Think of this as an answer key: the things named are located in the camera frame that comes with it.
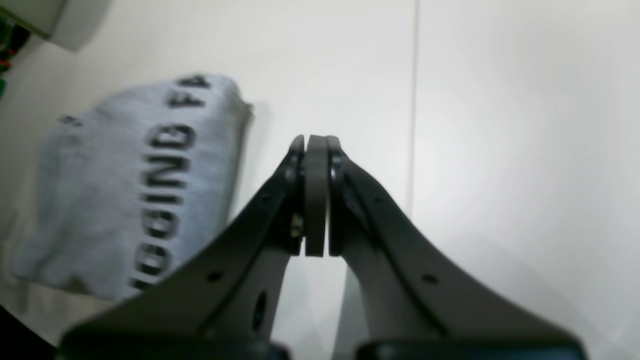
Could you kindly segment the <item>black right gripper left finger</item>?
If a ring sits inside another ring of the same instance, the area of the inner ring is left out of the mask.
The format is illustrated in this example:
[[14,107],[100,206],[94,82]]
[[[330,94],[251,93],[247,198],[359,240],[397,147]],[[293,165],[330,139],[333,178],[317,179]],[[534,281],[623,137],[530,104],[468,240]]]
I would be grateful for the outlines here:
[[323,136],[295,137],[275,173],[205,250],[139,296],[64,335],[60,360],[288,360],[271,341],[293,256],[323,256]]

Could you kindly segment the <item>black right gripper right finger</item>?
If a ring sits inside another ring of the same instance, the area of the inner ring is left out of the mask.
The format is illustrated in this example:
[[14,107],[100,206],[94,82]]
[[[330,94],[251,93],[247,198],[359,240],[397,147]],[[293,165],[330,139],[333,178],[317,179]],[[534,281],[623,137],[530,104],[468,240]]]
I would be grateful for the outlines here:
[[354,273],[369,339],[357,360],[585,360],[581,341],[489,289],[414,226],[327,137],[329,254]]

